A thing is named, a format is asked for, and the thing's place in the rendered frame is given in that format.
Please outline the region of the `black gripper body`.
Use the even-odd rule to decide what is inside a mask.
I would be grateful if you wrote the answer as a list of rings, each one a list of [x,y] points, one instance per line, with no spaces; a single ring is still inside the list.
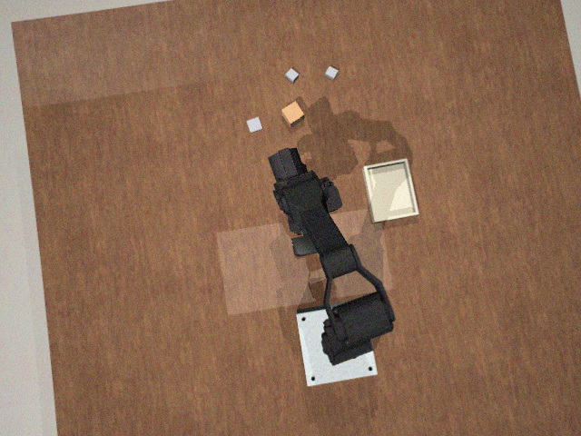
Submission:
[[[293,220],[291,219],[291,217],[289,215],[288,215],[288,220],[289,220],[289,223],[293,223]],[[301,256],[309,255],[309,254],[318,253],[315,246],[313,245],[306,229],[301,230],[297,224],[295,224],[295,228],[296,228],[297,235],[301,235],[300,231],[302,231],[303,236],[291,239],[294,254],[297,257],[301,257]]]

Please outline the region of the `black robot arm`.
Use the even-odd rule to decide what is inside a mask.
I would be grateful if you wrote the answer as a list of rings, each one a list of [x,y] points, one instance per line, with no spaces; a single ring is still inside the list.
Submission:
[[[305,173],[297,148],[285,148],[268,157],[277,183],[273,190],[280,209],[306,229],[327,278],[323,305],[321,346],[332,366],[373,352],[371,339],[393,332],[394,310],[382,282],[364,268],[353,244],[348,244],[329,213],[342,206],[338,188],[328,177]],[[332,279],[357,271],[375,292],[330,307]]]

